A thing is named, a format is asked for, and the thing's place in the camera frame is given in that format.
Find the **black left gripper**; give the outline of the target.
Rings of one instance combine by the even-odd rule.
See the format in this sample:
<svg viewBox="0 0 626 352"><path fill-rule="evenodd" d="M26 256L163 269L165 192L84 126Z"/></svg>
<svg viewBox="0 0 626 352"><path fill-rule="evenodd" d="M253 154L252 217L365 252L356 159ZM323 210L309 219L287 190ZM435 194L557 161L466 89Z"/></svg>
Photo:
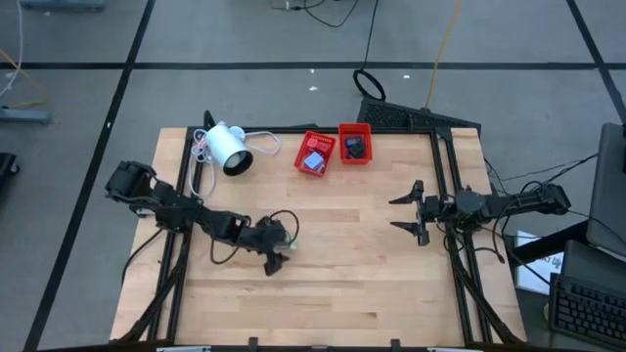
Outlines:
<svg viewBox="0 0 626 352"><path fill-rule="evenodd" d="M273 253L276 247L286 247L290 235L283 223L272 216L265 216L255 227L244 228L244 248L248 251L266 255L264 272L273 276L283 267L289 258L282 253Z"/></svg>

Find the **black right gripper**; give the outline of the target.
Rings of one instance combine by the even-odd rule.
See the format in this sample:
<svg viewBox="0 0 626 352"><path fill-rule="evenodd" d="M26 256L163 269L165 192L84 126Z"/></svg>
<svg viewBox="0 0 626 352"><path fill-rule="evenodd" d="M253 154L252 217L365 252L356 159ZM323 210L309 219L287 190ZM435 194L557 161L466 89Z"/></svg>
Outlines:
<svg viewBox="0 0 626 352"><path fill-rule="evenodd" d="M420 202L423 200L424 182L416 180L408 195L393 199L392 202ZM461 213L457 206L455 196L428 196L423 201L423 221L425 223L435 222L458 222ZM405 230L417 239L419 246L429 244L429 233L424 223L420 222L398 222L392 221L392 226Z"/></svg>

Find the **red plastic slotted basket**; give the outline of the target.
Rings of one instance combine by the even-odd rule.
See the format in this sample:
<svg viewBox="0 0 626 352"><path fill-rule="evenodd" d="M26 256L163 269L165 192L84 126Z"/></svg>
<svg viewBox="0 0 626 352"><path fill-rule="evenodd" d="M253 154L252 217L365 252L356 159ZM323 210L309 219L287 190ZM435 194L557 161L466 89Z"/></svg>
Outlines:
<svg viewBox="0 0 626 352"><path fill-rule="evenodd" d="M362 158L347 159L347 147L344 144L346 138L361 136L365 145L366 153ZM341 123L338 126L338 137L340 146L340 159L344 164L364 165L369 163L373 158L372 131L369 123Z"/></svg>
<svg viewBox="0 0 626 352"><path fill-rule="evenodd" d="M309 138L317 138L318 141L320 139L322 139L322 140L333 139L334 140L333 149L329 153L322 153L319 150L312 150L312 149L307 147L307 140ZM298 153L296 155L296 158L295 158L295 161L294 161L294 164L293 164L294 167L298 171L303 172L303 173L308 173L308 174L311 174L311 175L314 175L314 176L318 176L318 177L324 176L326 171L327 171L327 169L328 169L328 167L329 167L329 165L330 165L330 161L331 161L331 158L332 158L332 155L333 155L333 151L334 151L334 148L335 148L335 143L336 143L336 138L335 137L332 137L332 136L326 135L326 134L322 134L322 133L318 133L318 132L314 132L314 131L306 131L305 134L304 134L303 140L302 140L302 142L300 144ZM326 169L325 169L324 173L319 173L319 172L307 169L307 168L305 168L303 166L303 160L305 160L313 152L317 152L318 154L321 154L323 156L323 158L325 160L325 165L326 165Z"/></svg>

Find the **black perforated metal box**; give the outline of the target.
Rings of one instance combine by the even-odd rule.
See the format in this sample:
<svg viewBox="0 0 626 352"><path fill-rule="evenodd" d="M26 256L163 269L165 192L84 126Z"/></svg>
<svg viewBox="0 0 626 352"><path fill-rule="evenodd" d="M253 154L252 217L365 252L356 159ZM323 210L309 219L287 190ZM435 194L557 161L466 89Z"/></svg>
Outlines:
<svg viewBox="0 0 626 352"><path fill-rule="evenodd" d="M481 132L479 123L462 120L447 115L430 112L426 109L411 109L378 100L364 98L356 120L369 123L373 127L389 128L473 128Z"/></svg>

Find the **black desk leg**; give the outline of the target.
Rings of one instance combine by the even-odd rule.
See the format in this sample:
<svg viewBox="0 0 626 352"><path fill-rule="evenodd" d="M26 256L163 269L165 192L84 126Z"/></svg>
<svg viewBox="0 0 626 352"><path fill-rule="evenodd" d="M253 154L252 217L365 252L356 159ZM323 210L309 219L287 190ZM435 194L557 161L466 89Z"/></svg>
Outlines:
<svg viewBox="0 0 626 352"><path fill-rule="evenodd" d="M586 237L588 224L589 221L585 220L540 238L539 240L516 247L512 250L510 258L512 258L515 261L515 265L518 266L562 252L565 249L566 243L569 241L588 244L589 241Z"/></svg>

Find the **white paper sheet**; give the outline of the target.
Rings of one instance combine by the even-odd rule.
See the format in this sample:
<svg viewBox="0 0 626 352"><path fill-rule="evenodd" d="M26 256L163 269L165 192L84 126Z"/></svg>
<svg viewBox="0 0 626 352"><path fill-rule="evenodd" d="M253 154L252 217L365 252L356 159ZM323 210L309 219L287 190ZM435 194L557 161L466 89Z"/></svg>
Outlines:
<svg viewBox="0 0 626 352"><path fill-rule="evenodd" d="M552 273L559 274L563 265L563 252L537 259L515 269L515 287L548 295Z"/></svg>

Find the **dark grey laptop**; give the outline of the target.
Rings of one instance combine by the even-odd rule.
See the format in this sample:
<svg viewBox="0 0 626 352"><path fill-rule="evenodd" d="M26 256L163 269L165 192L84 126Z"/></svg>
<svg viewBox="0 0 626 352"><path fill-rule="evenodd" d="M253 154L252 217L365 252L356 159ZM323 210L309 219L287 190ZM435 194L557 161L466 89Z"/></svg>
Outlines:
<svg viewBox="0 0 626 352"><path fill-rule="evenodd" d="M565 244L561 272L574 279L626 292L626 262L580 242Z"/></svg>

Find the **grey monitor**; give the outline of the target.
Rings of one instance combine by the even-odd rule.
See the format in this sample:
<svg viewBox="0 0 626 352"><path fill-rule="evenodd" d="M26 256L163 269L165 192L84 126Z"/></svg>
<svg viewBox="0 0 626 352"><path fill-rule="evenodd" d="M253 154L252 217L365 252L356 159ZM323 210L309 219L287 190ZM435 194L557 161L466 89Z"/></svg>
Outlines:
<svg viewBox="0 0 626 352"><path fill-rule="evenodd" d="M587 240L626 258L626 126L602 127Z"/></svg>

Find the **black keyboard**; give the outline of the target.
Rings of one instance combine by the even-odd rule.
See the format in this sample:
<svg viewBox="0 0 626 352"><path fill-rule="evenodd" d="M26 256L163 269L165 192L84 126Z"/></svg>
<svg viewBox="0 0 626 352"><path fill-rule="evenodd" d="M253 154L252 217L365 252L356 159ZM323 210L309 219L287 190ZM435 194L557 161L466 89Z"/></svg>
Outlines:
<svg viewBox="0 0 626 352"><path fill-rule="evenodd" d="M552 273L551 330L626 352L626 292Z"/></svg>

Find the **black caster base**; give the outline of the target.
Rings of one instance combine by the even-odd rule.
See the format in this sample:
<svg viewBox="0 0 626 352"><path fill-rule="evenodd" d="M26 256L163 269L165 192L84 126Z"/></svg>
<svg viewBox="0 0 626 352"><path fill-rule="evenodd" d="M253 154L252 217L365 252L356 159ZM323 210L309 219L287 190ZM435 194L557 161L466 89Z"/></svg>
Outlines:
<svg viewBox="0 0 626 352"><path fill-rule="evenodd" d="M17 157L14 154L0 153L0 191L7 186L10 178L20 172Z"/></svg>

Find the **grey table foot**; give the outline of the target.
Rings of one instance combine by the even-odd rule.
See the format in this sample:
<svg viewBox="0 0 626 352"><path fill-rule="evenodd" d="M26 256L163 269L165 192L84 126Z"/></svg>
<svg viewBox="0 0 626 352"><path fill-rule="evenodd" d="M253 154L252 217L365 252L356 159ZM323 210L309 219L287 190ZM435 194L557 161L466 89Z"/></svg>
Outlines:
<svg viewBox="0 0 626 352"><path fill-rule="evenodd" d="M50 113L43 110L0 108L0 122L40 123L46 125L50 120Z"/></svg>
<svg viewBox="0 0 626 352"><path fill-rule="evenodd" d="M102 11L107 0L19 0L22 7L45 11Z"/></svg>

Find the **black aluminium table frame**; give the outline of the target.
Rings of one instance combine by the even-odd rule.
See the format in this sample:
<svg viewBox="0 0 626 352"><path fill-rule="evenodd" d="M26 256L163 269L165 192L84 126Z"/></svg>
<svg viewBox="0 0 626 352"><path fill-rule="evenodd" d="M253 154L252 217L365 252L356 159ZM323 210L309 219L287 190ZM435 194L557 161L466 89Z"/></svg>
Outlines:
<svg viewBox="0 0 626 352"><path fill-rule="evenodd" d="M306 131L335 137L335 146L339 146L338 127L318 127L316 125L253 127L249 132L251 134L277 134L278 136L299 135L303 140ZM376 135L428 137L438 187L436 196L439 198L453 196L460 189L465 189L462 186L452 128L371 127L371 131L372 139ZM185 187L183 184L177 184L173 187L184 195ZM141 215L146 210L148 209L131 211ZM473 234L480 230L481 225L476 232L462 233L460 230L455 230L451 225L434 224L442 225L445 228L443 246L452 267L455 299L459 305L460 328L466 347L485 350L524 348L524 341L514 335L484 296L475 255L477 249L472 238ZM168 232L159 228L156 223L159 231L167 233L156 293L144 313L128 332L116 339L117 344L136 349L174 345L185 274L191 252L192 232L195 226L198 225L194 225L185 232ZM296 240L296 234L289 235L290 242Z"/></svg>

